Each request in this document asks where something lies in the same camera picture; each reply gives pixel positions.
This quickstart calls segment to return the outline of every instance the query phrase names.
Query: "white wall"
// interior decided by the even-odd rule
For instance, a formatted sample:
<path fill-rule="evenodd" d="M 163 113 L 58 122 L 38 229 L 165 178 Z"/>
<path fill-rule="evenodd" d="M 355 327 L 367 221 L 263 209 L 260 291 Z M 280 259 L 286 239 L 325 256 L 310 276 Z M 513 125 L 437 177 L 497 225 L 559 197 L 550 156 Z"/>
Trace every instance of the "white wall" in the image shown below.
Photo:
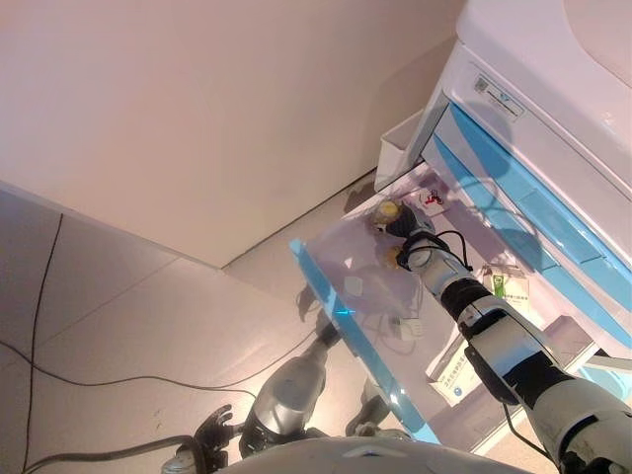
<path fill-rule="evenodd" d="M 0 182 L 223 266 L 375 166 L 461 4 L 3 2 Z"/>

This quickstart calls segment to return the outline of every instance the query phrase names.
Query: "label sticker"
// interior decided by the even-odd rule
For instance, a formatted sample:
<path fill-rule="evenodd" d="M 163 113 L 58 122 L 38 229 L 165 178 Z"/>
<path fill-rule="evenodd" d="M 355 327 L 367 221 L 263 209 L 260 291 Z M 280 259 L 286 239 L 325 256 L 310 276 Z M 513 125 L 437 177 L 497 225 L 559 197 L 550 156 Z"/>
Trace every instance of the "label sticker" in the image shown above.
<path fill-rule="evenodd" d="M 487 99 L 496 109 L 503 112 L 511 121 L 516 121 L 524 113 L 524 108 L 512 96 L 494 85 L 487 77 L 479 74 L 474 90 Z"/>

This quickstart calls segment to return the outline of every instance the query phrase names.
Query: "blue trim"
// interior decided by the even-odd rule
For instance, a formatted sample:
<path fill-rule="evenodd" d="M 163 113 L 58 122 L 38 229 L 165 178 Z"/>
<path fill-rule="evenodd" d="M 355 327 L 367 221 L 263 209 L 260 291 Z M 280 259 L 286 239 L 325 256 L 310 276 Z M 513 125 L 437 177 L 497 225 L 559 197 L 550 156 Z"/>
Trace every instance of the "blue trim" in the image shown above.
<path fill-rule="evenodd" d="M 632 348 L 632 338 L 610 314 L 538 243 L 517 221 L 514 215 L 472 175 L 443 142 L 433 135 L 434 144 L 461 188 L 474 205 L 487 217 L 495 230 L 503 237 L 516 255 L 520 256 L 533 269 L 555 286 L 566 298 L 603 330 L 616 338 L 627 348 Z"/>
<path fill-rule="evenodd" d="M 466 113 L 454 104 L 450 104 L 449 111 L 485 170 L 515 206 L 603 291 L 632 310 L 632 271 Z"/>
<path fill-rule="evenodd" d="M 289 243 L 289 248 L 314 294 L 340 330 L 347 345 L 364 361 L 377 384 L 390 398 L 390 409 L 393 414 L 415 439 L 439 443 L 431 427 L 420 416 L 408 395 L 357 324 L 353 317 L 356 312 L 345 306 L 325 274 L 307 252 L 306 246 L 299 240 L 293 240 Z"/>

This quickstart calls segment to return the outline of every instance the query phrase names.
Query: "floor grout line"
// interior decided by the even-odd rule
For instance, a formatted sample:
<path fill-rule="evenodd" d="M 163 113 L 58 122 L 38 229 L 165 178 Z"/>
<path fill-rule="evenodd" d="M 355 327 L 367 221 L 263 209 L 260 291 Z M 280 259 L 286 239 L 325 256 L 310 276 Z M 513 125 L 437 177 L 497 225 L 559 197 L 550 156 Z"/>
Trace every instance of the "floor grout line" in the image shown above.
<path fill-rule="evenodd" d="M 104 301 L 103 303 L 99 304 L 97 307 L 91 309 L 90 311 L 88 311 L 86 314 L 84 314 L 83 316 L 81 316 L 79 319 L 73 321 L 72 323 L 70 323 L 68 326 L 64 327 L 63 329 L 60 329 L 59 331 L 57 331 L 56 333 L 52 334 L 51 336 L 49 336 L 48 338 L 46 338 L 45 340 L 41 341 L 37 347 L 41 348 L 44 344 L 52 341 L 53 339 L 55 339 L 56 337 L 58 337 L 60 334 L 68 331 L 70 328 L 72 328 L 73 326 L 75 326 L 76 324 L 80 323 L 81 321 L 85 320 L 86 318 L 88 318 L 89 316 L 93 315 L 94 313 L 96 313 L 97 311 L 99 311 L 100 309 L 104 308 L 105 306 L 107 306 L 108 304 L 112 303 L 113 301 L 116 301 L 117 299 L 119 299 L 121 296 L 123 296 L 124 294 L 126 294 L 128 291 L 134 289 L 135 287 L 137 287 L 138 285 L 140 285 L 141 283 L 147 281 L 148 279 L 150 279 L 151 277 L 153 277 L 154 275 L 158 274 L 159 272 L 163 271 L 164 269 L 166 269 L 167 267 L 169 267 L 170 265 L 174 264 L 175 262 L 177 262 L 178 260 L 181 260 L 182 257 L 174 257 L 173 260 L 170 260 L 169 262 L 161 265 L 160 267 L 158 267 L 157 269 L 153 270 L 152 272 L 150 272 L 149 274 L 147 274 L 146 276 L 144 276 L 143 278 L 141 278 L 138 281 L 135 281 L 133 284 L 131 284 L 130 286 L 122 289 L 121 291 L 119 291 L 117 294 L 115 294 L 114 296 L 112 296 L 111 298 L 109 298 L 107 301 Z"/>

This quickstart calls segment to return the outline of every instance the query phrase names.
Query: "black cable on floor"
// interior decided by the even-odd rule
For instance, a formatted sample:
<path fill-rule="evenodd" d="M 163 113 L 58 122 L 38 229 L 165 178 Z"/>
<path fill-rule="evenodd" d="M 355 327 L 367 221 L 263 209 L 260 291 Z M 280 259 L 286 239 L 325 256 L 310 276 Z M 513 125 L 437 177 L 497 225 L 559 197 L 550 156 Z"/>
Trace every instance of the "black cable on floor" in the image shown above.
<path fill-rule="evenodd" d="M 292 346 L 289 350 L 287 350 L 285 353 L 283 353 L 282 355 L 280 355 L 279 357 L 274 359 L 272 362 L 268 363 L 263 368 L 260 368 L 259 370 L 257 370 L 255 373 L 252 373 L 252 374 L 248 375 L 247 377 L 244 377 L 244 378 L 242 378 L 240 380 L 236 380 L 234 382 L 226 383 L 226 384 L 223 384 L 223 385 L 217 385 L 217 386 L 195 385 L 195 384 L 192 384 L 192 383 L 180 382 L 178 380 L 173 380 L 171 378 L 162 377 L 160 375 L 137 375 L 137 376 L 128 377 L 128 378 L 121 378 L 121 379 L 118 379 L 118 380 L 110 380 L 110 381 L 107 381 L 107 382 L 78 382 L 76 380 L 71 380 L 69 378 L 66 378 L 63 375 L 58 375 L 58 374 L 56 374 L 56 373 L 54 373 L 54 372 L 52 372 L 52 371 L 50 371 L 50 370 L 48 370 L 46 368 L 41 367 L 40 365 L 38 365 L 36 363 L 32 363 L 32 361 L 26 355 L 22 354 L 16 347 L 14 347 L 13 345 L 11 345 L 11 344 L 9 344 L 9 343 L 7 343 L 5 341 L 0 341 L 0 346 L 4 346 L 5 348 L 7 348 L 10 351 L 14 352 L 22 360 L 24 360 L 26 363 L 30 364 L 32 366 L 32 368 L 34 368 L 35 370 L 43 373 L 44 375 L 48 375 L 49 377 L 55 378 L 55 379 L 60 380 L 62 382 L 68 383 L 70 385 L 76 385 L 78 387 L 105 387 L 105 386 L 108 386 L 108 385 L 116 385 L 116 384 L 119 384 L 119 383 L 132 382 L 134 380 L 158 380 L 158 381 L 161 381 L 161 382 L 167 382 L 167 383 L 171 383 L 173 385 L 178 385 L 180 387 L 191 388 L 193 390 L 202 390 L 202 391 L 207 391 L 207 392 L 246 393 L 246 394 L 250 395 L 253 398 L 257 398 L 257 396 L 253 392 L 250 392 L 248 390 L 237 389 L 237 388 L 229 389 L 229 387 L 233 387 L 235 385 L 243 383 L 243 382 L 245 382 L 247 380 L 250 380 L 251 378 L 256 377 L 257 375 L 261 374 L 262 372 L 265 372 L 270 367 L 272 367 L 273 365 L 275 365 L 276 363 L 278 363 L 282 359 L 286 358 L 292 352 L 294 352 L 300 346 L 302 346 L 309 339 L 309 337 L 312 334 L 314 334 L 314 331 L 310 331 L 307 334 L 307 336 L 305 336 L 303 339 L 301 339 L 297 344 Z"/>
<path fill-rule="evenodd" d="M 33 385 L 35 380 L 35 359 L 36 359 L 36 341 L 38 338 L 38 317 L 40 316 L 41 298 L 43 296 L 43 289 L 46 285 L 46 279 L 48 277 L 48 271 L 50 270 L 50 263 L 52 262 L 52 255 L 55 252 L 57 246 L 57 240 L 59 238 L 59 231 L 61 230 L 61 222 L 63 221 L 63 214 L 59 214 L 59 222 L 57 223 L 57 230 L 55 236 L 52 239 L 52 245 L 50 246 L 50 253 L 48 254 L 48 260 L 43 270 L 43 276 L 41 277 L 41 284 L 39 285 L 38 303 L 36 305 L 36 312 L 33 317 L 33 330 L 31 332 L 31 360 L 34 362 L 31 364 L 31 370 L 29 373 L 29 410 L 27 412 L 27 436 L 26 447 L 24 451 L 24 462 L 22 464 L 22 470 L 27 468 L 29 462 L 29 449 L 31 447 L 31 416 L 33 414 Z"/>
<path fill-rule="evenodd" d="M 243 390 L 240 388 L 215 388 L 215 387 L 206 387 L 203 385 L 194 385 L 192 383 L 186 383 L 186 382 L 179 382 L 178 380 L 172 380 L 171 378 L 166 378 L 166 377 L 161 377 L 159 375 L 140 375 L 140 376 L 136 376 L 136 377 L 129 377 L 129 378 L 122 378 L 120 380 L 112 380 L 112 381 L 108 381 L 108 382 L 77 382 L 75 380 L 71 380 L 69 378 L 64 377 L 63 375 L 57 375 L 54 372 L 51 372 L 50 370 L 47 370 L 43 367 L 41 367 L 40 365 L 36 364 L 36 363 L 32 363 L 31 360 L 24 354 L 22 354 L 17 348 L 15 348 L 14 346 L 10 345 L 9 343 L 6 343 L 4 341 L 0 341 L 0 346 L 4 346 L 5 348 L 9 349 L 10 351 L 13 351 L 16 355 L 18 355 L 20 358 L 22 358 L 26 363 L 30 363 L 35 370 L 37 370 L 38 372 L 43 373 L 44 375 L 48 375 L 51 378 L 56 378 L 57 380 L 60 380 L 62 382 L 68 383 L 70 385 L 76 385 L 78 387 L 105 387 L 108 385 L 116 385 L 118 383 L 125 383 L 125 382 L 131 382 L 134 380 L 158 380 L 161 382 L 167 382 L 167 383 L 171 383 L 173 385 L 178 385 L 180 387 L 185 387 L 185 388 L 191 388 L 194 390 L 203 390 L 203 391 L 207 391 L 207 392 L 234 392 L 234 393 L 245 393 L 250 395 L 251 397 L 257 398 L 257 395 L 255 395 L 253 392 L 248 391 L 248 390 Z"/>
<path fill-rule="evenodd" d="M 107 451 L 107 452 L 64 452 L 60 454 L 54 454 L 49 457 L 40 459 L 38 462 L 25 467 L 22 470 L 23 474 L 31 474 L 37 470 L 52 464 L 55 462 L 104 462 L 114 461 L 116 459 L 123 459 L 126 457 L 137 456 L 139 454 L 145 454 L 147 452 L 155 451 L 157 449 L 163 449 L 165 447 L 173 446 L 176 444 L 184 444 L 194 457 L 196 463 L 196 473 L 206 474 L 206 463 L 204 462 L 204 455 L 198 442 L 188 435 L 170 436 L 164 439 L 158 439 L 156 441 L 147 442 L 138 446 L 129 447 L 127 449 L 121 449 L 119 451 Z"/>

